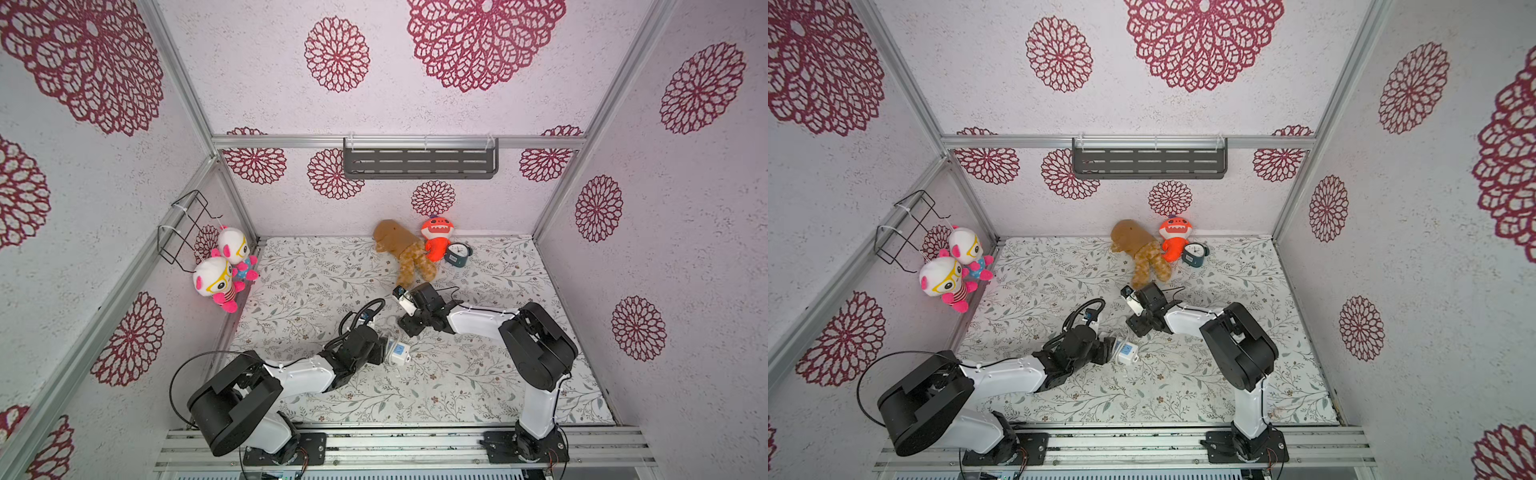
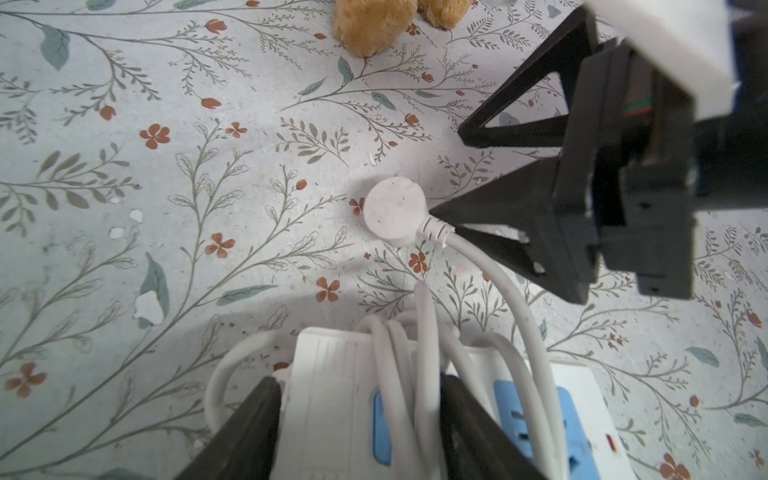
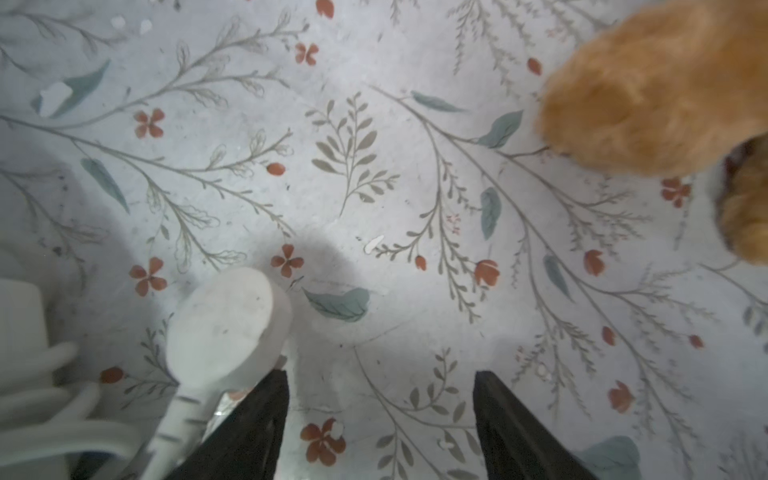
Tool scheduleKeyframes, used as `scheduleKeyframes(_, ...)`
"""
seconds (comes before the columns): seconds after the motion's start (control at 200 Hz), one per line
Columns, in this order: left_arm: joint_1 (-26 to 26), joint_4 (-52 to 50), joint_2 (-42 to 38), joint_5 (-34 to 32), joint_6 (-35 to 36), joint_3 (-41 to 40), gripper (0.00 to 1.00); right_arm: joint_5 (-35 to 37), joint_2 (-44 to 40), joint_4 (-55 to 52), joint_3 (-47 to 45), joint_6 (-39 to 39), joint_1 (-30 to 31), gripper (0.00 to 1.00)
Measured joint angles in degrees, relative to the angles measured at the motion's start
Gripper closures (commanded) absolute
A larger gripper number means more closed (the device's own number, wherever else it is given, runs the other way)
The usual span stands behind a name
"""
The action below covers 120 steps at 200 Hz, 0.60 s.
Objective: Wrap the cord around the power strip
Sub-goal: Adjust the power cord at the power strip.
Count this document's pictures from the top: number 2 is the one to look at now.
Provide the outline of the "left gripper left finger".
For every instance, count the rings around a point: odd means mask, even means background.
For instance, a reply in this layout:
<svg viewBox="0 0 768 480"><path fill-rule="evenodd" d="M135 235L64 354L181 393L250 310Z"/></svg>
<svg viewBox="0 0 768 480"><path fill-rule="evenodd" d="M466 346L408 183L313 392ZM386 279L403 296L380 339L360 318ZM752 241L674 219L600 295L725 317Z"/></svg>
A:
<svg viewBox="0 0 768 480"><path fill-rule="evenodd" d="M177 480L255 480L270 477L279 434L282 392L263 378Z"/></svg>

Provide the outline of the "white power strip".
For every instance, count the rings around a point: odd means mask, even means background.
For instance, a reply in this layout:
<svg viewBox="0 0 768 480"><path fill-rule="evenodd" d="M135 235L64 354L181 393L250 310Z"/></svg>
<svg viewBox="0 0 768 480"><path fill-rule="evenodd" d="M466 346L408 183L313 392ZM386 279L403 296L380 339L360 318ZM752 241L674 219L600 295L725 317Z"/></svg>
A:
<svg viewBox="0 0 768 480"><path fill-rule="evenodd" d="M274 479L413 478L406 455L436 460L423 438L438 427L438 395L415 400L413 437L390 426L385 366L371 335L309 328L298 337L286 383L271 476ZM635 474L592 371L551 364L566 428L573 479L632 479Z"/></svg>

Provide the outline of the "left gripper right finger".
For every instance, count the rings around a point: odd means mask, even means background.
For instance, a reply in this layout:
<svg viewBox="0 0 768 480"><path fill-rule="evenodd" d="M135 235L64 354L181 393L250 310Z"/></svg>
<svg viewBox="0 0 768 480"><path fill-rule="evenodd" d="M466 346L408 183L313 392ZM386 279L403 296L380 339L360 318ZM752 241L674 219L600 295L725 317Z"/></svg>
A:
<svg viewBox="0 0 768 480"><path fill-rule="evenodd" d="M449 479L544 477L458 377L443 374L440 387L440 432Z"/></svg>

